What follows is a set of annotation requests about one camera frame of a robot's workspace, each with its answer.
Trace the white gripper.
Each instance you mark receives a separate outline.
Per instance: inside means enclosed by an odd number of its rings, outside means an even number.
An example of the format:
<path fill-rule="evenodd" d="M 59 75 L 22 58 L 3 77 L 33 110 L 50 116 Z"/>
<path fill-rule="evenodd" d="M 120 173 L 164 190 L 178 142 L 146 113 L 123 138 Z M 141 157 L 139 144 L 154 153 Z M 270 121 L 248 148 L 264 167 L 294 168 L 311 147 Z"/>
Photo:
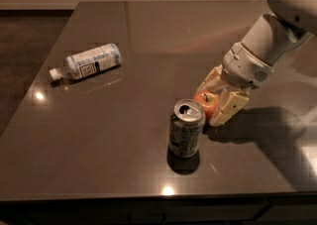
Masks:
<path fill-rule="evenodd" d="M 242 43 L 234 43 L 224 55 L 222 65 L 212 68 L 197 91 L 216 92 L 227 87 L 228 82 L 239 88 L 257 89 L 272 74 L 272 66 L 254 56 Z M 249 99 L 250 96 L 245 92 L 223 89 L 209 124 L 213 127 L 224 125 Z"/>

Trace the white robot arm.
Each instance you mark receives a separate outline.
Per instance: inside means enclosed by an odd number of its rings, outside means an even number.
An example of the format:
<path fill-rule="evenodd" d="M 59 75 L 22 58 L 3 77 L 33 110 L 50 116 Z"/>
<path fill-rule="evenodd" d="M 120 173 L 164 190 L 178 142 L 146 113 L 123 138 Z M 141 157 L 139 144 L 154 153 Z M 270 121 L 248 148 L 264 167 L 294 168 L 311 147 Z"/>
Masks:
<path fill-rule="evenodd" d="M 222 63 L 200 84 L 216 97 L 207 123 L 221 126 L 241 110 L 250 92 L 261 87 L 286 52 L 317 34 L 317 0 L 266 0 L 270 9 L 261 15 L 241 41 L 232 45 Z"/>

